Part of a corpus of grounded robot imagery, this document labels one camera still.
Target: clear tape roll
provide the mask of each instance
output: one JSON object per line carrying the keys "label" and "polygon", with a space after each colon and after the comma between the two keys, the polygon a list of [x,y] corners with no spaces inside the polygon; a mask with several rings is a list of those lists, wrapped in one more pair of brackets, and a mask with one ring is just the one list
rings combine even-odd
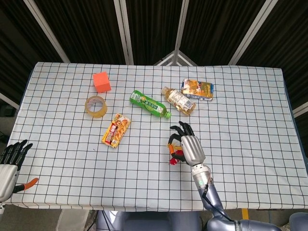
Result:
{"label": "clear tape roll", "polygon": [[[99,111],[93,112],[90,110],[90,108],[96,104],[96,103],[102,103],[102,108]],[[90,114],[94,118],[100,118],[103,117],[107,112],[107,105],[105,103],[105,100],[100,96],[92,96],[87,99],[85,103],[86,112]]]}

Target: green plastic bottle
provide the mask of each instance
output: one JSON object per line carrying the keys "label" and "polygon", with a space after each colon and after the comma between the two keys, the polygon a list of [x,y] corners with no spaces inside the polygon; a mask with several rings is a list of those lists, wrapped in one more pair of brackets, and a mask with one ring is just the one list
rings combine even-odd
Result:
{"label": "green plastic bottle", "polygon": [[155,100],[152,100],[151,98],[147,97],[146,95],[142,94],[138,90],[134,90],[131,94],[129,100],[142,108],[145,108],[150,113],[152,113],[155,116],[158,117],[166,117],[167,119],[170,118],[171,113],[167,112],[166,107]]}

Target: plastic bottle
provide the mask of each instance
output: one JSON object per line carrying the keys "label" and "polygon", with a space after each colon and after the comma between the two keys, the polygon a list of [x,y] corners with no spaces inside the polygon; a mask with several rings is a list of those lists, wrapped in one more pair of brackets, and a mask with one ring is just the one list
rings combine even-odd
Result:
{"label": "plastic bottle", "polygon": [[138,90],[134,90],[131,94],[129,100],[146,110],[148,110],[151,114],[158,116],[158,117],[166,117],[167,119],[170,118],[171,113],[167,112],[166,107],[160,103],[157,102],[146,95],[142,94]]}
{"label": "plastic bottle", "polygon": [[163,87],[162,93],[165,95],[165,98],[169,103],[174,105],[180,112],[183,112],[186,115],[190,115],[196,107],[195,103],[175,89]]}

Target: food package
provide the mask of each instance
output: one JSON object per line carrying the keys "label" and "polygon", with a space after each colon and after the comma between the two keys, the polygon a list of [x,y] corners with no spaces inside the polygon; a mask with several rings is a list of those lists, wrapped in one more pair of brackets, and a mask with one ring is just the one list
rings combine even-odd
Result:
{"label": "food package", "polygon": [[129,125],[130,119],[121,114],[116,114],[109,128],[105,132],[102,138],[102,142],[113,148],[116,148],[119,145]]}
{"label": "food package", "polygon": [[214,84],[200,82],[197,80],[184,79],[182,82],[181,93],[188,98],[200,100],[213,99]]}

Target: foam cube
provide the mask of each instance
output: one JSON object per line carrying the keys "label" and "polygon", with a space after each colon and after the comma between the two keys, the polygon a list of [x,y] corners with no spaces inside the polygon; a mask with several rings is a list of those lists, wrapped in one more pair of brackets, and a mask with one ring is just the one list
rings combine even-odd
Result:
{"label": "foam cube", "polygon": [[98,73],[93,75],[94,86],[98,93],[106,92],[111,90],[110,82],[106,72]]}

